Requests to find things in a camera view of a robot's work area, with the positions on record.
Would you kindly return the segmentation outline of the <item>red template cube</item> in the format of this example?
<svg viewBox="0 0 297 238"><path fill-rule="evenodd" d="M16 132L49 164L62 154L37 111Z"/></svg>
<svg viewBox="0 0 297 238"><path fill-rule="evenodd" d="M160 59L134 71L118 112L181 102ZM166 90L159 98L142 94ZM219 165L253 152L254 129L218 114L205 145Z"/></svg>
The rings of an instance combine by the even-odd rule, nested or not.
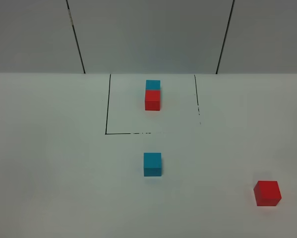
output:
<svg viewBox="0 0 297 238"><path fill-rule="evenodd" d="M159 111L161 108L161 91L146 90L145 91L145 110Z"/></svg>

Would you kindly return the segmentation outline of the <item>blue template cube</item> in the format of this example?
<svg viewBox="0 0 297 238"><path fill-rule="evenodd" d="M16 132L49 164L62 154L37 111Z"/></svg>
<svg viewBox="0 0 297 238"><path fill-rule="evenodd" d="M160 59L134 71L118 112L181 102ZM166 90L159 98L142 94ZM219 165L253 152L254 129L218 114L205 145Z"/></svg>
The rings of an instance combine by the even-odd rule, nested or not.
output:
<svg viewBox="0 0 297 238"><path fill-rule="evenodd" d="M161 90L160 80L146 80L146 90Z"/></svg>

